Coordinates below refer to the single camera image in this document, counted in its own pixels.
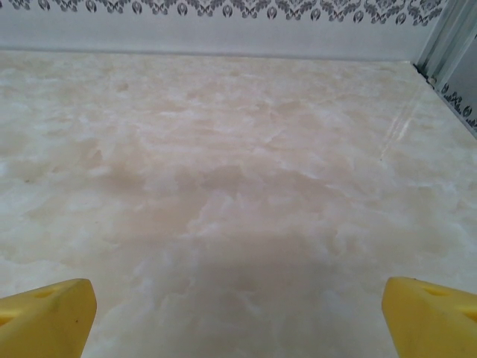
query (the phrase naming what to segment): marble floor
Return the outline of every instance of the marble floor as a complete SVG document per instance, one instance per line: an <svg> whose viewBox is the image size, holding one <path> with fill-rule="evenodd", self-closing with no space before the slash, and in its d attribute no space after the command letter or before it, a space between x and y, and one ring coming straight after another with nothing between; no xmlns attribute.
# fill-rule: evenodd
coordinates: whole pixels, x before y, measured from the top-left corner
<svg viewBox="0 0 477 358"><path fill-rule="evenodd" d="M390 276L477 292L477 141L408 63L0 52L0 296L84 358L395 358Z"/></svg>

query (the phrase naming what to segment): marble veining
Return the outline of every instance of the marble veining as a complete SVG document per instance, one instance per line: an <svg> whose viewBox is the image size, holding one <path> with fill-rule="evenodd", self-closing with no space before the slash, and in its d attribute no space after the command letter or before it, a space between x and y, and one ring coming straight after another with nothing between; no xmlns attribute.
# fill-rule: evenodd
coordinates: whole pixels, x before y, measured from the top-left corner
<svg viewBox="0 0 477 358"><path fill-rule="evenodd" d="M85 358L397 357L477 292L477 147L408 63L7 52L0 296L87 277Z"/></svg>

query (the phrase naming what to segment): yellow plastic object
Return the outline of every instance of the yellow plastic object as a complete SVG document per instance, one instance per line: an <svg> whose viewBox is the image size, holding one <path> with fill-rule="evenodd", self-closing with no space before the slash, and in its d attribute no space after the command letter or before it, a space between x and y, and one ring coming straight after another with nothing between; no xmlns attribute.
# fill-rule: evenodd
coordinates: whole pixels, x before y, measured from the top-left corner
<svg viewBox="0 0 477 358"><path fill-rule="evenodd" d="M1 358L79 358L96 314L88 280L0 299Z"/></svg>
<svg viewBox="0 0 477 358"><path fill-rule="evenodd" d="M395 277L382 311L401 358L477 357L477 295Z"/></svg>

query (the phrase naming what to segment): decorative border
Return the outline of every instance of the decorative border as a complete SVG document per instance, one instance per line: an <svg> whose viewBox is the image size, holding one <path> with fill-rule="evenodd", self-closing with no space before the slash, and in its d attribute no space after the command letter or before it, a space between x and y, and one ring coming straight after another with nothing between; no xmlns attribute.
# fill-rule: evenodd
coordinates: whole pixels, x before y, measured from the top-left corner
<svg viewBox="0 0 477 358"><path fill-rule="evenodd" d="M449 84L444 84L444 87L440 90L443 98L449 103L449 105L454 108L455 112L461 116L461 118L470 126L474 131L474 134L477 134L477 117L471 118L472 106L468 105L463 110L461 109L462 96L459 95L456 91L452 94L447 94L449 92Z"/></svg>
<svg viewBox="0 0 477 358"><path fill-rule="evenodd" d="M15 10L30 10L36 7L35 0L8 0ZM63 12L78 12L80 8L95 13L100 8L108 13L133 11L136 15L149 10L153 15L168 15L175 8L181 16L195 12L197 16L212 17L217 13L228 18L240 15L243 19L256 19L259 13L265 13L269 19L275 19L278 13L287 20L300 20L309 16L317 21L325 16L330 22L343 22L352 17L354 23L360 23L369 17L372 24L385 24L392 19L396 25L402 25L407 19L413 26L427 26L439 17L448 0L36 0L39 8L50 11L53 7Z"/></svg>

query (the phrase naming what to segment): hole in yellow plastic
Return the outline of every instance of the hole in yellow plastic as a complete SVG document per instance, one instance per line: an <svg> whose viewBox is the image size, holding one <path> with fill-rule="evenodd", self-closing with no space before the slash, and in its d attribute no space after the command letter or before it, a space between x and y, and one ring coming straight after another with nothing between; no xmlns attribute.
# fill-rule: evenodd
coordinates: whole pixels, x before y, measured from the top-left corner
<svg viewBox="0 0 477 358"><path fill-rule="evenodd" d="M430 295L433 296L448 296L448 292L440 291L439 289L436 289L434 287L423 287L424 291L429 293Z"/></svg>
<svg viewBox="0 0 477 358"><path fill-rule="evenodd" d="M48 291L41 291L41 292L35 293L34 297L45 298L45 297L48 297L49 295L51 295L53 292L54 292L53 289L49 289Z"/></svg>
<svg viewBox="0 0 477 358"><path fill-rule="evenodd" d="M0 327L3 326L4 324L7 324L13 319L13 317L1 317L0 316Z"/></svg>
<svg viewBox="0 0 477 358"><path fill-rule="evenodd" d="M477 323L477 310L476 311L467 311L467 312L462 312L465 314L467 317L472 319L475 323Z"/></svg>

